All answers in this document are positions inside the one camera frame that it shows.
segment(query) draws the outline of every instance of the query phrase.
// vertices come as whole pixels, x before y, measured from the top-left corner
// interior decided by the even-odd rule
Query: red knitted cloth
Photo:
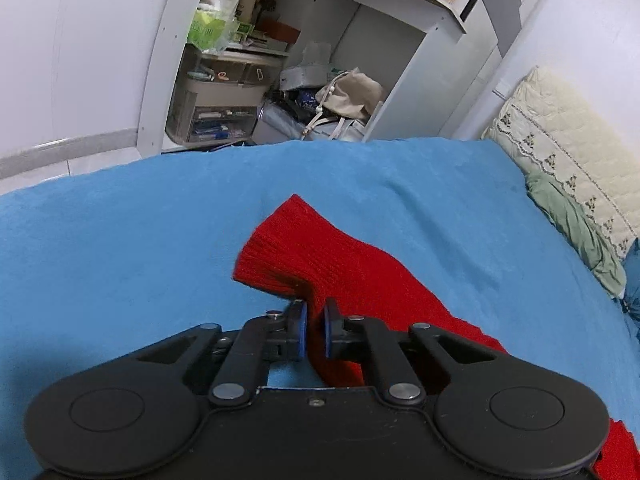
[[[356,365],[324,359],[318,321],[327,298],[337,300],[344,316],[378,317],[392,330],[430,322],[505,351],[478,327],[453,317],[396,259],[336,229],[297,195],[256,229],[238,257],[234,278],[307,301],[309,359],[332,386],[362,384],[362,375]],[[596,471],[604,480],[640,480],[640,455],[621,422],[612,422],[602,457]]]

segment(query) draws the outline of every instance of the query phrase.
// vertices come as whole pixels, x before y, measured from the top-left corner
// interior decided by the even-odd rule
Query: green cloth
[[[625,269],[600,228],[553,177],[535,171],[526,179],[531,199],[580,254],[607,292],[620,297],[626,286]]]

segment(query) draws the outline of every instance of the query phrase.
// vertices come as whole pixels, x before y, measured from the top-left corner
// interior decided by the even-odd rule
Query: red box
[[[286,41],[290,44],[295,43],[300,35],[300,31],[296,28],[289,27],[289,25],[277,22],[271,18],[261,18],[255,28],[263,31],[274,40]]]

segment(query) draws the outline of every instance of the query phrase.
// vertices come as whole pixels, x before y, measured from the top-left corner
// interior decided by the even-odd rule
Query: blue blanket
[[[282,306],[231,273],[293,193],[515,356],[589,385],[640,436],[637,329],[496,144],[292,141],[163,155],[0,197],[0,478],[38,470],[21,427],[43,387],[201,322],[232,330]],[[317,384],[304,366],[270,381]]]

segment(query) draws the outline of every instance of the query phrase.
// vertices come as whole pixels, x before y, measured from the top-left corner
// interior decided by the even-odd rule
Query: white tile
[[[69,176],[69,168],[66,161],[3,178],[0,180],[0,194],[9,193],[16,189],[22,189],[23,187],[35,186],[45,180],[51,180],[61,176]]]
[[[135,160],[140,160],[140,158],[140,153],[136,148],[123,148],[112,152],[72,158],[69,160],[69,171],[71,175],[91,173],[111,166],[129,164]]]

